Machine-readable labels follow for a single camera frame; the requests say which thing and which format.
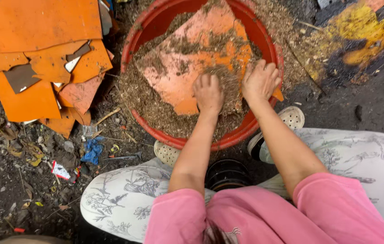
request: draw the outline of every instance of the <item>dark hair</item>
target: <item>dark hair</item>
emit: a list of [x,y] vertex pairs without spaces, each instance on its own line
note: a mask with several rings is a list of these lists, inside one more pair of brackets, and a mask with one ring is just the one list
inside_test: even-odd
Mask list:
[[207,229],[204,230],[204,241],[205,244],[232,244],[231,240],[227,238],[225,240],[225,232],[223,232],[218,226],[213,222],[210,222],[210,230],[213,233],[211,235]]

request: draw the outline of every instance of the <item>pile of orange scrap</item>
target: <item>pile of orange scrap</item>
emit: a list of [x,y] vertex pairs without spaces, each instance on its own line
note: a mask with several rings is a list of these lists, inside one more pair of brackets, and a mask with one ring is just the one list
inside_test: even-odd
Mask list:
[[65,138],[112,69],[104,0],[0,0],[0,102],[11,122],[40,121]]

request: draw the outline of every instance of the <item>pink shirt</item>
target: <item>pink shirt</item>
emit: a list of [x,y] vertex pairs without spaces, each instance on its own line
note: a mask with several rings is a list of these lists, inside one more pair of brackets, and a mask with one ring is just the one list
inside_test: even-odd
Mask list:
[[154,201],[144,243],[202,243],[210,221],[232,243],[384,243],[384,219],[358,180],[310,175],[293,200],[297,208],[250,186],[220,191],[205,206],[195,190],[174,191]]

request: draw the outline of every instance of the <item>white floral pants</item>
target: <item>white floral pants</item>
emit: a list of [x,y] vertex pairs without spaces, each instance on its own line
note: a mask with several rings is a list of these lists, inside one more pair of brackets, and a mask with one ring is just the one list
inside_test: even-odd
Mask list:
[[[294,131],[332,174],[361,181],[384,218],[384,134],[302,128]],[[272,163],[266,145],[260,156]],[[97,176],[81,199],[81,212],[90,224],[130,241],[143,242],[154,199],[167,192],[172,168],[154,158],[138,166]],[[288,197],[281,176],[259,184]],[[206,202],[213,191],[206,189]]]

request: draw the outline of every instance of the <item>blue plastic bag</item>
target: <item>blue plastic bag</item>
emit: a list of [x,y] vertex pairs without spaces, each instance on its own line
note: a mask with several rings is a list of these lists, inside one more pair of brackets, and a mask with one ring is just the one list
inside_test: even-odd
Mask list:
[[85,143],[85,155],[81,158],[82,162],[91,162],[95,165],[99,164],[99,156],[103,151],[103,145],[99,144],[103,141],[103,136],[97,136],[94,139],[89,139]]

